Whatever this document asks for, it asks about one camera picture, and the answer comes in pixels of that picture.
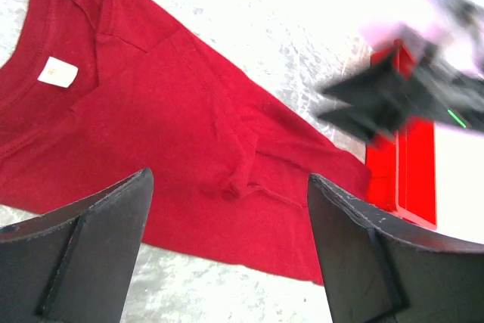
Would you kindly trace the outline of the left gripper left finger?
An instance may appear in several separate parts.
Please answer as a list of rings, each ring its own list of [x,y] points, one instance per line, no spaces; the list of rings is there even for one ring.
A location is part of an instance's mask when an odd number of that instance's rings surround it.
[[[3,322],[118,322],[154,177],[143,169],[92,196],[1,229]]]

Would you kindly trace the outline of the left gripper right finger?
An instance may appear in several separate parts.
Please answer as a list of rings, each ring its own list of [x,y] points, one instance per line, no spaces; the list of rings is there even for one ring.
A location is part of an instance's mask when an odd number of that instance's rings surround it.
[[[312,174],[309,217],[335,322],[481,322],[483,246],[421,228]]]

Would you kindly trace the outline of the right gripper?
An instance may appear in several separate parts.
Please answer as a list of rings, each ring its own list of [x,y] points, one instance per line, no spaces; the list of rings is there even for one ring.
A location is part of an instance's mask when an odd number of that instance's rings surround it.
[[[411,112],[426,120],[483,131],[483,78],[469,76],[454,67],[420,62],[405,79],[393,60],[382,60],[360,73],[321,88],[321,94],[352,106],[316,113],[318,121],[328,122],[365,144],[377,139],[392,140],[410,116],[392,106],[371,106],[383,100],[412,98]]]

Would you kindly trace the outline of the dark red t-shirt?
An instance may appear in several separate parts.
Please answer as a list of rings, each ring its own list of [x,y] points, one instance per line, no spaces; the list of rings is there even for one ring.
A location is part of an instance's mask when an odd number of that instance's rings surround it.
[[[29,0],[1,69],[1,202],[45,213],[149,167],[144,242],[322,282],[306,200],[363,163],[151,0]]]

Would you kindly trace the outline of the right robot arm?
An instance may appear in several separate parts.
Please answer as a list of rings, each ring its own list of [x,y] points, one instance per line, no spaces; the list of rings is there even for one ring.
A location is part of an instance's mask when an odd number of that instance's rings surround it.
[[[426,36],[404,25],[383,59],[318,93],[345,102],[315,118],[371,144],[412,117],[483,131],[483,6],[430,0],[449,22]]]

